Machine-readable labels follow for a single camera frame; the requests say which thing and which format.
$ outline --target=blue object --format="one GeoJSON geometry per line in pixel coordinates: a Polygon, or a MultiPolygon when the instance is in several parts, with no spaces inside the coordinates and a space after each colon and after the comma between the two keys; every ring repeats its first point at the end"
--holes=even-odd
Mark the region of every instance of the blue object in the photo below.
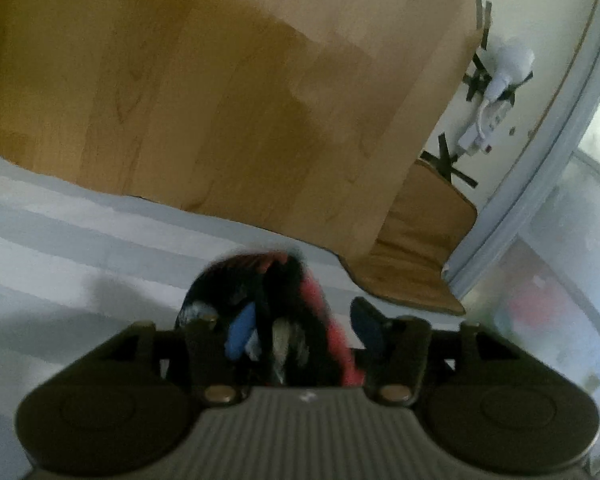
{"type": "Polygon", "coordinates": [[[240,358],[255,329],[256,304],[249,303],[229,325],[224,343],[224,355],[229,361],[237,361],[240,358]]]}

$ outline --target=white cable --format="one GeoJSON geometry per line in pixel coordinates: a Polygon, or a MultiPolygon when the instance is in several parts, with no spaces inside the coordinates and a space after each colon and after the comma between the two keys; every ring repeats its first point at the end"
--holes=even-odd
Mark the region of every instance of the white cable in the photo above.
{"type": "Polygon", "coordinates": [[[482,99],[482,102],[480,103],[480,106],[478,107],[478,112],[475,115],[475,126],[476,126],[476,129],[478,130],[478,137],[480,137],[480,140],[482,142],[487,140],[487,136],[484,134],[484,130],[482,129],[482,118],[484,116],[484,111],[486,110],[487,106],[489,106],[489,104],[490,104],[490,101],[487,98],[482,99]]]}

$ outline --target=striped bedsheet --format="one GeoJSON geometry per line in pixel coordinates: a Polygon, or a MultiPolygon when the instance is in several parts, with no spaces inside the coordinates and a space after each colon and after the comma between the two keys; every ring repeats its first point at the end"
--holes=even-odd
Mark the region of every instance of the striped bedsheet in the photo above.
{"type": "MultiPolygon", "coordinates": [[[[22,397],[129,323],[173,325],[184,294],[227,253],[298,248],[357,345],[349,305],[366,296],[328,251],[271,232],[110,196],[0,159],[0,480],[29,466],[14,436],[22,397]]],[[[436,327],[459,319],[369,298],[385,314],[416,314],[436,327]]]]}

